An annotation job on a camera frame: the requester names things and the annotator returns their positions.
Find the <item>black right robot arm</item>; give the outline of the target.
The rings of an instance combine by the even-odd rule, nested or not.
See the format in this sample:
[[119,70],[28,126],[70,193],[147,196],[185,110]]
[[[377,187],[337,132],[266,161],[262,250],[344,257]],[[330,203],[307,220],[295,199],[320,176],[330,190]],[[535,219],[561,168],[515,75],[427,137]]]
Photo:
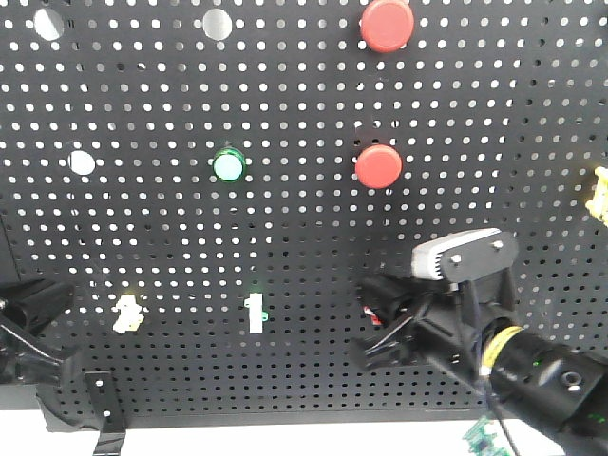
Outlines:
[[370,275],[357,298],[382,328],[351,343],[363,370],[429,364],[565,454],[606,454],[606,359],[519,324],[509,269],[460,282]]

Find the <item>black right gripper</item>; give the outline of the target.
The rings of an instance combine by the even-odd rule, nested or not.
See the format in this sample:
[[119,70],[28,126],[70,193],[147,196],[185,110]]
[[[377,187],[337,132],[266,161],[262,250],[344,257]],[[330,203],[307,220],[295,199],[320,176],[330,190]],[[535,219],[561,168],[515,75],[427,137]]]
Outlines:
[[[354,338],[349,357],[361,371],[427,361],[457,380],[479,380],[522,332],[515,292],[510,267],[458,284],[388,274],[363,277],[358,302],[362,311],[372,308],[385,329],[375,337]],[[409,309],[414,317],[399,318]]]

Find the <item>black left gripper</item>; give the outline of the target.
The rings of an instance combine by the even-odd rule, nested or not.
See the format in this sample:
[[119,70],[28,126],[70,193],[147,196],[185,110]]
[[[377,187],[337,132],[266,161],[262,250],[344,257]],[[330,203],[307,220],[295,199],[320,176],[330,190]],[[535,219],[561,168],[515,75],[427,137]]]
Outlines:
[[79,370],[76,348],[53,348],[41,334],[72,308],[74,287],[49,279],[1,284],[1,384],[60,388]]

